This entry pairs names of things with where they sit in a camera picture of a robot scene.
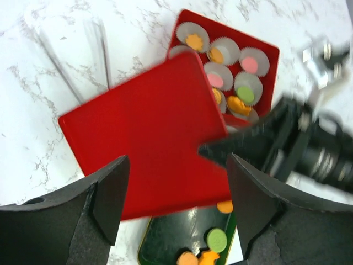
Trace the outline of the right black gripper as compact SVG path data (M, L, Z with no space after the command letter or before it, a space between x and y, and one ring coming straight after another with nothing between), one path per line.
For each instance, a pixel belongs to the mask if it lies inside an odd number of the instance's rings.
M255 124L198 147L198 154L226 167L235 154L285 182L297 172L316 182L347 182L347 132L331 114L282 97Z

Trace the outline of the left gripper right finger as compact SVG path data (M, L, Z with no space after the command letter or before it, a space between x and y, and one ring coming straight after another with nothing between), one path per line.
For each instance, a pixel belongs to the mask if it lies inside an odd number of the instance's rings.
M352 206L303 192L237 155L227 175L244 264L351 264Z

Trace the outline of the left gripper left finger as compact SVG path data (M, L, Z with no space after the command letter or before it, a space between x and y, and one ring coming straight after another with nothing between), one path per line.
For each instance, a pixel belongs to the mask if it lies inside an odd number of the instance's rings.
M88 177L1 207L2 264L106 264L130 175L123 155Z

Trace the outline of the pink sandwich cookie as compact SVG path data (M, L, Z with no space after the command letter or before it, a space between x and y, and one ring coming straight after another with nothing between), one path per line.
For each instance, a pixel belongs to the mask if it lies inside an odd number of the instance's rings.
M223 86L223 79L215 73L208 73L207 79L212 87L221 88Z
M258 70L258 62L255 58L253 57L245 57L242 61L241 61L241 65L243 70L245 70L246 72L252 73L252 74L256 74L257 70Z

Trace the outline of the red box lid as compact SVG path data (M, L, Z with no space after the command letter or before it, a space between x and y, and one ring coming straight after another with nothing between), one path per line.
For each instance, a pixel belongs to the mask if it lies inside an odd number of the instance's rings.
M198 154L201 144L227 130L194 52L166 60L58 122L85 175L129 157L124 220L231 197L225 169Z

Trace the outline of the metal tweezers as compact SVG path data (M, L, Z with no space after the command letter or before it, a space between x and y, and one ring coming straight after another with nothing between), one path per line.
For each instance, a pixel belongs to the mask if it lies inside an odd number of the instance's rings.
M84 18L73 25L47 19L34 28L36 39L79 104L112 87L103 22Z

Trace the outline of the orange round biscuit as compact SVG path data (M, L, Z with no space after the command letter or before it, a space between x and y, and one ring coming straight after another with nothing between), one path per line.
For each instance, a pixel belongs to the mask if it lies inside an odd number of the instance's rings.
M208 57L209 57L210 61L212 61L212 62L223 64L223 61L224 61L223 54L216 47L212 47L209 50Z
M222 93L217 88L212 87L214 98L218 105L222 103Z

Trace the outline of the orange star cookie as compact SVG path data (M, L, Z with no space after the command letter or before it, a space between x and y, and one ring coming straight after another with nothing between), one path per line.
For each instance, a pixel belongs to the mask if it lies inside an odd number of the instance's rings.
M200 52L204 46L203 39L197 34L189 34L185 39L185 43L188 47L198 52Z

